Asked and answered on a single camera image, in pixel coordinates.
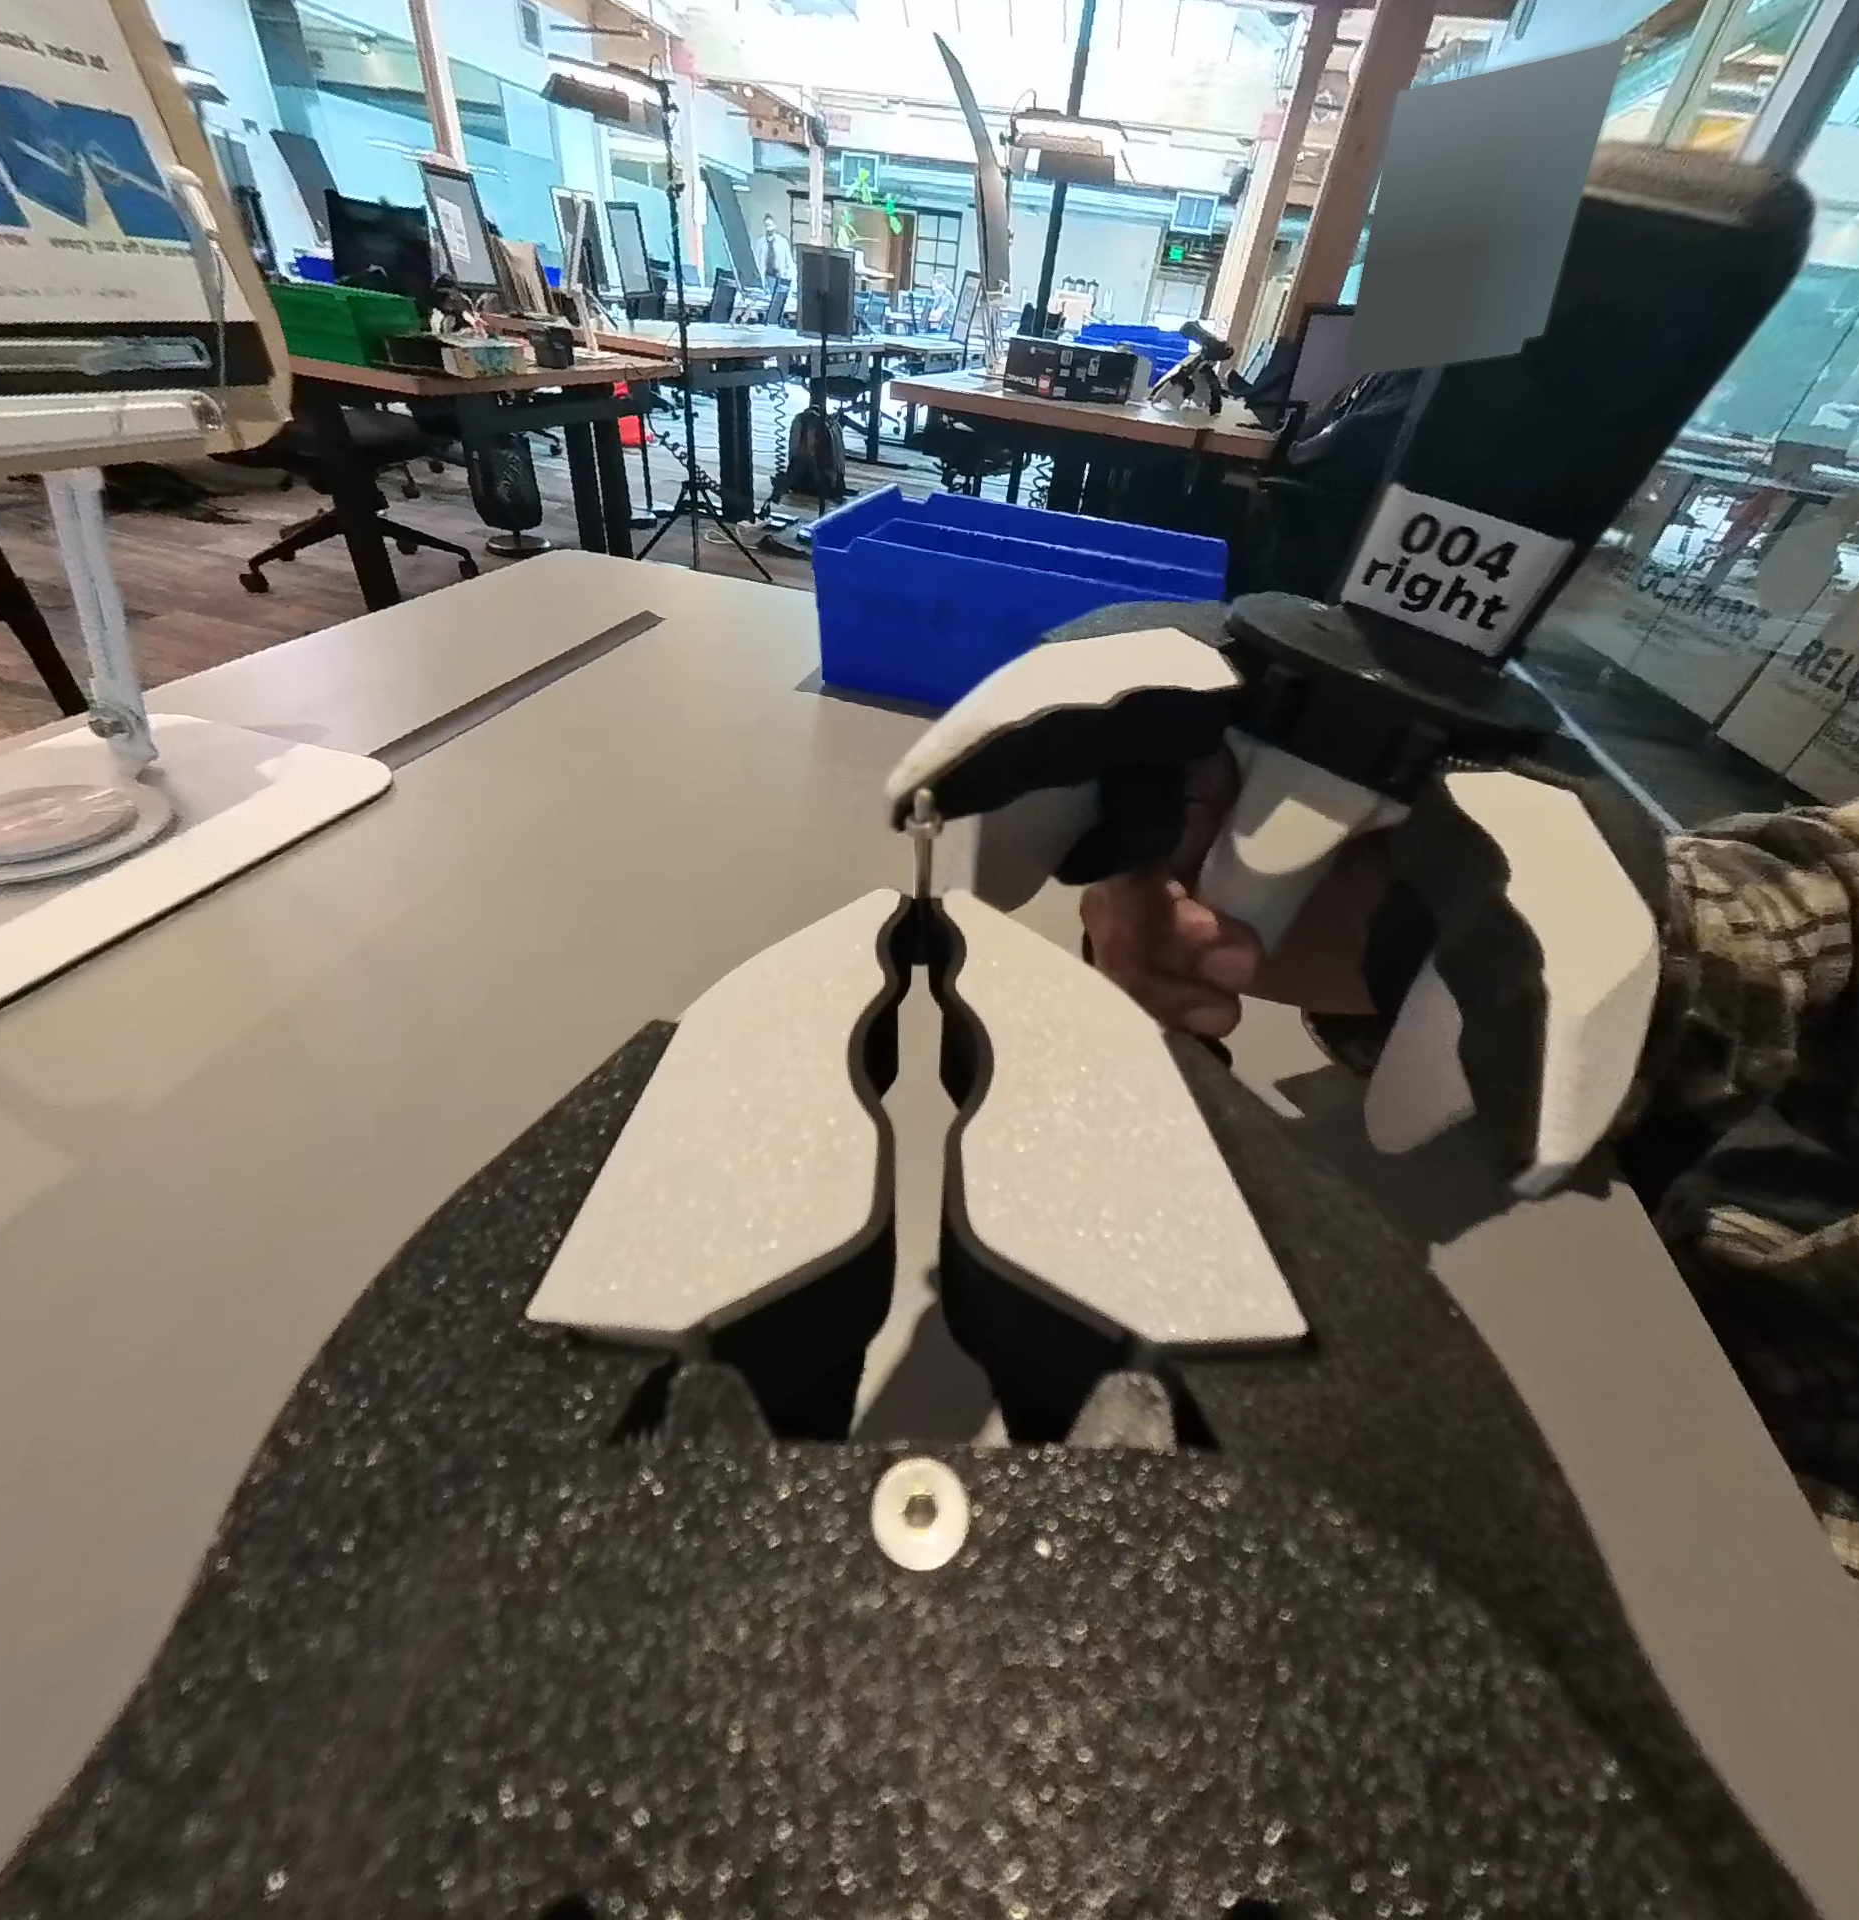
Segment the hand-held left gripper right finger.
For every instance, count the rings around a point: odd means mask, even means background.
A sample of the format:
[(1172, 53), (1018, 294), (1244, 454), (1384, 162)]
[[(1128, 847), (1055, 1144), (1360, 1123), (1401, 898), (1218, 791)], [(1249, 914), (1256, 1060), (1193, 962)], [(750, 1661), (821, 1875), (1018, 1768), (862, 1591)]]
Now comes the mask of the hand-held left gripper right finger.
[(1018, 1444), (1140, 1374), (1300, 1350), (1308, 1320), (1169, 1038), (974, 894), (924, 911), (941, 1010), (945, 1324)]

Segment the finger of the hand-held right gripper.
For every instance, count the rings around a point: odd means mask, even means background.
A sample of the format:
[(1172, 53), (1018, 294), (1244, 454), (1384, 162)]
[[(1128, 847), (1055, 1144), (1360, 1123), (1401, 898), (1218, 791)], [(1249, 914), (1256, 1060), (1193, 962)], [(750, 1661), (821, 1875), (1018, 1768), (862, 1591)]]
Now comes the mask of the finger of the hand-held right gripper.
[(1198, 743), (1244, 684), (1185, 630), (1051, 639), (945, 708), (899, 756), (886, 796), (1022, 796), (1067, 788), (1124, 754)]
[(961, 891), (996, 909), (1027, 907), (1097, 825), (1093, 781), (1040, 788), (961, 823)]

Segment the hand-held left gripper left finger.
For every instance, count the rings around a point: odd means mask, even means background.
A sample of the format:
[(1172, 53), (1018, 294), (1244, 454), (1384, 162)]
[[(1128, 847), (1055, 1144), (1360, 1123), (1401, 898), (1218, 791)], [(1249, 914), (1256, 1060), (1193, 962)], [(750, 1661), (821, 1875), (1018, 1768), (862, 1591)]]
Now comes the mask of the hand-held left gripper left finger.
[(738, 1374), (772, 1433), (840, 1439), (893, 1300), (895, 1008), (911, 905), (876, 886), (688, 1005), (526, 1319)]

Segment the blue plastic bin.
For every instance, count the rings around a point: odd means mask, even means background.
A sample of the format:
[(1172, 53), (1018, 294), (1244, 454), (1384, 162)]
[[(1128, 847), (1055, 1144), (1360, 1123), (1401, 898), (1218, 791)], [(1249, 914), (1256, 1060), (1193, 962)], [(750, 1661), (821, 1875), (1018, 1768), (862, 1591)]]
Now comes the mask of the blue plastic bin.
[(812, 529), (821, 685), (943, 711), (1051, 628), (1124, 604), (1217, 602), (1226, 544), (893, 487)]

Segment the person's right hand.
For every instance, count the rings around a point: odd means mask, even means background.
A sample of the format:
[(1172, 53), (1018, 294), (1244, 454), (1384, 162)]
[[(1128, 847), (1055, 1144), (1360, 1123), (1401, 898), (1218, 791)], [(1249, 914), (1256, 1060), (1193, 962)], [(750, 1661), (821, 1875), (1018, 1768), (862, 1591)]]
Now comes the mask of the person's right hand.
[(1346, 842), (1280, 944), (1267, 952), (1247, 924), (1197, 891), (1202, 857), (1232, 802), (1227, 753), (1188, 769), (1181, 839), (1165, 864), (1109, 875), (1082, 891), (1090, 962), (1162, 1028), (1214, 1045), (1234, 1034), (1252, 998), (1310, 1020), (1372, 1016), (1363, 962), (1369, 922), (1392, 879), (1389, 834)]

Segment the wooden office desk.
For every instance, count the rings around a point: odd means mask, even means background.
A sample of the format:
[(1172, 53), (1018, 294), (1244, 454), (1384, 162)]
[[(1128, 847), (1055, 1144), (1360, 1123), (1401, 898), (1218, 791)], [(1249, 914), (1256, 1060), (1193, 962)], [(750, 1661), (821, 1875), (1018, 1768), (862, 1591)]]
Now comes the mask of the wooden office desk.
[(1286, 455), (1286, 432), (1259, 427), (1230, 400), (1218, 416), (1144, 400), (1087, 402), (1019, 394), (975, 371), (891, 381), (904, 445), (945, 491), (1062, 515), (1214, 533), (1232, 493)]
[(643, 392), (681, 373), (674, 357), (595, 354), (565, 369), (485, 379), (354, 367), (300, 354), (289, 357), (287, 367), (294, 411), (309, 421), (320, 460), (338, 484), (333, 504), (341, 538), (364, 610), (386, 610), (403, 600), (386, 539), (376, 525), (382, 508), (367, 455), (352, 451), (343, 418), (346, 409), (378, 400), (425, 400), (448, 409), (457, 439), (471, 451), (533, 430), (562, 432), (581, 548), (632, 558), (627, 471), (612, 423), (643, 411)]

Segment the black cardboard box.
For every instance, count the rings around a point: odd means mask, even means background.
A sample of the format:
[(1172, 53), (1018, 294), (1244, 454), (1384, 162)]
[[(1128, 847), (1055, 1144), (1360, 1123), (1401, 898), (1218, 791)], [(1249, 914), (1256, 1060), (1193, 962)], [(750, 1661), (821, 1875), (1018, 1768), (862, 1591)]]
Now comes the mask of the black cardboard box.
[(1148, 395), (1152, 366), (1125, 346), (1015, 333), (997, 379), (1011, 394), (1124, 405)]

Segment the black tripod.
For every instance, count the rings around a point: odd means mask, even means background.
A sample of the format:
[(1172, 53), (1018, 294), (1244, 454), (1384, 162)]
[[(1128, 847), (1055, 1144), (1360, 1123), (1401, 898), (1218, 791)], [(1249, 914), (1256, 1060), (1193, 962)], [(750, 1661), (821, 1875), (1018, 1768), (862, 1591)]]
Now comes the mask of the black tripod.
[(681, 160), (677, 158), (677, 105), (674, 105), (674, 82), (661, 71), (658, 62), (652, 62), (643, 72), (652, 95), (654, 109), (658, 114), (658, 142), (661, 142), (661, 164), (664, 164), (664, 195), (667, 202), (667, 228), (669, 228), (669, 291), (674, 300), (674, 348), (679, 361), (679, 413), (681, 413), (681, 467), (683, 479), (677, 489), (674, 507), (664, 512), (654, 523), (654, 538), (638, 552), (642, 559), (652, 558), (654, 547), (661, 535), (679, 523), (688, 527), (691, 539), (691, 571), (702, 568), (702, 535), (710, 530), (716, 539), (724, 539), (735, 552), (738, 552), (750, 571), (762, 581), (770, 585), (765, 567), (758, 561), (755, 548), (750, 548), (744, 538), (737, 533), (735, 525), (725, 517), (720, 504), (719, 482), (702, 469), (698, 460), (698, 441), (696, 441), (696, 387), (695, 387), (695, 361), (691, 352), (688, 338), (688, 300), (685, 300), (685, 248), (683, 248), (683, 199), (685, 199), (685, 175)]

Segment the black light panel on stand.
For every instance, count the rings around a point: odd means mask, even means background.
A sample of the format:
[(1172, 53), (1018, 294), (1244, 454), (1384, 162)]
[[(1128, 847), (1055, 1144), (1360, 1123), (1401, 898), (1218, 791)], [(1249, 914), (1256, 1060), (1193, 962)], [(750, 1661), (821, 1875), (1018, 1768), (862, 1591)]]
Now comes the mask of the black light panel on stand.
[(810, 338), (807, 402), (790, 427), (790, 491), (821, 513), (848, 498), (844, 441), (830, 411), (830, 348), (852, 338), (852, 253), (797, 248), (797, 329)]

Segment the curved black panel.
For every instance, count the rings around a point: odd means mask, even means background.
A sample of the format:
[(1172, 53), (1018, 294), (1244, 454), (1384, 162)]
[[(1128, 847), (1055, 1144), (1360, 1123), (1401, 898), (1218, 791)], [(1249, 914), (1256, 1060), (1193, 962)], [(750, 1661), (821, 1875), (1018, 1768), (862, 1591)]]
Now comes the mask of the curved black panel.
[(948, 77), (964, 128), (975, 148), (975, 222), (977, 222), (977, 274), (983, 294), (1005, 304), (1011, 294), (1011, 225), (1009, 181), (997, 142), (990, 134), (964, 67), (943, 35), (934, 34), (934, 47)]

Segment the white tablet stand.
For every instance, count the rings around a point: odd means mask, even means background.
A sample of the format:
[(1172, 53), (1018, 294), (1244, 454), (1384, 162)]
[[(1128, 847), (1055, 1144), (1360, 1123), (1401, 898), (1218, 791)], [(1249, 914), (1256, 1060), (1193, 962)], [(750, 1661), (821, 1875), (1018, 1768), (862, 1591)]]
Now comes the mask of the white tablet stand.
[(393, 784), (374, 756), (149, 712), (99, 469), (46, 478), (91, 711), (0, 747), (0, 1010), (308, 841)]

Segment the person's plaid shirt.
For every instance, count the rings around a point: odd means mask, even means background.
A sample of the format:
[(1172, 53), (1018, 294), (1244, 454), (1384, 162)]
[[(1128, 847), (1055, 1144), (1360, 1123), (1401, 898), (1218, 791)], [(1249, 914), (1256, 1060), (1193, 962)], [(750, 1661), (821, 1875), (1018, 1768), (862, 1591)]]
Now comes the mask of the person's plaid shirt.
[(1654, 1223), (1859, 1594), (1859, 1146), (1743, 1118), (1672, 1177)]

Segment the black computer monitor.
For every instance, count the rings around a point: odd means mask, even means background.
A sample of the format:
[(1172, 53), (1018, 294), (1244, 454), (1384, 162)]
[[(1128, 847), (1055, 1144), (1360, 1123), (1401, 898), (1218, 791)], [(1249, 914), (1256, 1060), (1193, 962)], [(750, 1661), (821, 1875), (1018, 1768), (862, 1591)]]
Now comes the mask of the black computer monitor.
[(436, 283), (430, 234), (421, 206), (396, 206), (322, 190), (335, 285), (396, 294), (417, 312), (430, 306)]
[(439, 274), (474, 300), (496, 298), (502, 280), (471, 171), (444, 158), (415, 158), (415, 169)]

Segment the green plastic bin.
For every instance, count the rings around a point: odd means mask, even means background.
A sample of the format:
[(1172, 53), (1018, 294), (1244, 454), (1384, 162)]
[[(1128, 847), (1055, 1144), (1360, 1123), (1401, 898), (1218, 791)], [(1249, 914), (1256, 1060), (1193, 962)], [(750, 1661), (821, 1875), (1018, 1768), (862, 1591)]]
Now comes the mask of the green plastic bin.
[(422, 331), (407, 297), (330, 280), (270, 280), (270, 300), (292, 359), (341, 367), (391, 363), (388, 341)]

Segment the instruction sign board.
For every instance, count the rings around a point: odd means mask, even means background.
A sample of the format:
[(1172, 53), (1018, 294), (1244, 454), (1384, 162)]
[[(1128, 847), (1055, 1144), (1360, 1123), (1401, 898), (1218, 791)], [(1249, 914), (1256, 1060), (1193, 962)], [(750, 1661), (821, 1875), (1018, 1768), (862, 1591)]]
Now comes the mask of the instruction sign board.
[(280, 322), (145, 5), (0, 2), (0, 476), (268, 445)]

